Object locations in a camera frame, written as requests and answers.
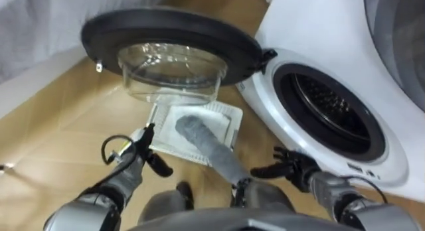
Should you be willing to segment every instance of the front-loading washer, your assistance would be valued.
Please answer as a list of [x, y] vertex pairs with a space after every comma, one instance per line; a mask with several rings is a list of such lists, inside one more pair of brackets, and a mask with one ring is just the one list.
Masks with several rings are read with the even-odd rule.
[[238, 84], [290, 149], [425, 201], [425, 0], [273, 0]]
[[81, 37], [138, 99], [201, 105], [237, 84], [288, 148], [425, 201], [423, 1], [272, 0], [256, 39], [143, 7], [91, 18]]

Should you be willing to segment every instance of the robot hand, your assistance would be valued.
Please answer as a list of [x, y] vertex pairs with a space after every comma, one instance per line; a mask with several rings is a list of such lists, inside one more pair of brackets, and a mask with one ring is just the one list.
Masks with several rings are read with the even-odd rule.
[[301, 192], [308, 193], [309, 178], [313, 173], [321, 170], [315, 160], [282, 147], [275, 147], [274, 151], [273, 157], [278, 162], [267, 167], [253, 168], [251, 175], [261, 179], [285, 177]]

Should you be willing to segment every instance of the wire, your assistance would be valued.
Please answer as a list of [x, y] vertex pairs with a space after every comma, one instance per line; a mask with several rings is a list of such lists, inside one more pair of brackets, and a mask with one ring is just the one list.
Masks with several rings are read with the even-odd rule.
[[346, 181], [348, 181], [348, 180], [350, 180], [350, 179], [359, 179], [359, 180], [362, 180], [362, 181], [364, 181], [364, 182], [366, 182], [366, 183], [368, 183], [369, 185], [371, 185], [379, 194], [380, 194], [380, 196], [382, 197], [382, 201], [385, 203], [385, 204], [388, 204], [388, 200], [386, 199], [386, 196], [385, 196], [385, 194], [380, 190], [380, 188], [378, 188], [378, 186], [376, 186], [376, 184], [374, 184], [372, 181], [370, 181], [370, 180], [368, 180], [368, 179], [366, 179], [366, 178], [363, 178], [363, 177], [360, 177], [360, 176], [356, 176], [356, 175], [347, 175], [347, 176], [341, 176], [341, 178], [342, 179], [345, 179]]
[[130, 138], [130, 137], [128, 137], [128, 136], [126, 136], [126, 135], [112, 135], [112, 136], [110, 136], [110, 137], [108, 137], [104, 142], [103, 142], [103, 144], [102, 144], [102, 147], [101, 147], [101, 149], [100, 149], [100, 154], [102, 155], [102, 160], [105, 162], [105, 164], [107, 164], [107, 165], [109, 165], [112, 161], [113, 161], [113, 159], [107, 159], [106, 158], [106, 154], [105, 154], [105, 148], [106, 148], [106, 145], [110, 142], [110, 141], [112, 141], [112, 140], [115, 140], [115, 139], [125, 139], [125, 140], [127, 140], [128, 142], [130, 142], [130, 147], [131, 147], [131, 149], [132, 149], [132, 153], [133, 153], [133, 155], [131, 156], [131, 158], [130, 158], [130, 160], [127, 162], [127, 163], [125, 163], [124, 165], [122, 165], [119, 169], [117, 169], [116, 171], [114, 171], [114, 172], [112, 172], [112, 173], [110, 173], [107, 177], [105, 177], [105, 178], [103, 178], [102, 180], [100, 180], [99, 182], [97, 182], [94, 186], [93, 186], [93, 188], [94, 187], [98, 187], [98, 186], [100, 186], [102, 183], [105, 183], [105, 182], [107, 182], [107, 181], [109, 181], [110, 179], [112, 179], [113, 177], [115, 177], [116, 175], [118, 175], [118, 174], [120, 174], [122, 171], [124, 171], [125, 169], [127, 169], [134, 161], [135, 161], [135, 159], [136, 159], [136, 157], [137, 157], [137, 148], [136, 148], [136, 146], [135, 146], [135, 143], [134, 143], [134, 141], [133, 141], [133, 139], [132, 138]]

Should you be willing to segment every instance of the door hinge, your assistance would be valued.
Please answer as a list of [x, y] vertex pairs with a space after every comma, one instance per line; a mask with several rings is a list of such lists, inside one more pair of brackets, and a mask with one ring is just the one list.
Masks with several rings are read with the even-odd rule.
[[277, 55], [278, 53], [274, 49], [264, 49], [263, 55], [261, 56], [260, 62], [258, 63], [256, 70], [263, 74], [266, 73], [267, 63], [269, 63], [269, 61], [271, 61], [271, 59], [273, 59]]

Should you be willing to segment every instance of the white tray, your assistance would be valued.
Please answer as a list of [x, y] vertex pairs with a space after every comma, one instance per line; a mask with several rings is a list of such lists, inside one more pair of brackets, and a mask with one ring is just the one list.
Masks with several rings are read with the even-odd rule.
[[208, 159], [175, 130], [176, 121], [187, 115], [201, 118], [217, 139], [233, 151], [243, 112], [240, 108], [222, 102], [211, 102], [204, 106], [154, 105], [147, 121], [155, 124], [155, 136], [150, 148], [210, 166]]

